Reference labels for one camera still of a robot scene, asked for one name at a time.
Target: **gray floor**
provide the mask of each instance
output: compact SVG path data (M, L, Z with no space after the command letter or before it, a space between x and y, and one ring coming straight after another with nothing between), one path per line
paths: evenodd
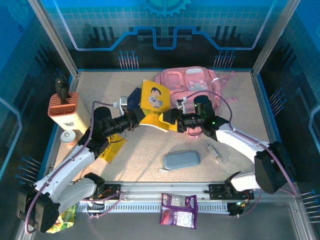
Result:
M55 234L37 233L34 240L295 240L286 206L259 204L240 219L199 214L197 230L159 225L158 213L109 213L100 219L76 215L74 226Z

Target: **gray pencil case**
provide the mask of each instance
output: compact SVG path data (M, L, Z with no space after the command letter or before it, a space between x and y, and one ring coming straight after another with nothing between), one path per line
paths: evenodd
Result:
M188 168L199 164L200 157L195 150L176 151L163 157L163 166L167 170Z

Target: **pink bag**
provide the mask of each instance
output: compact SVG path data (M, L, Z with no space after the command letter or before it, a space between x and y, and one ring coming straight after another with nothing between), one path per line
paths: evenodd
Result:
M221 83L216 73L201 66L169 68L157 75L154 81L170 89L171 108L176 107L175 102L178 99L201 90L209 90L221 96ZM194 98L199 95L208 96L212 102L213 110L217 110L221 104L221 99L218 96L207 92L200 92L187 99L184 104L187 113L195 112ZM188 135L192 139L198 138L201 132L200 127L188 129Z

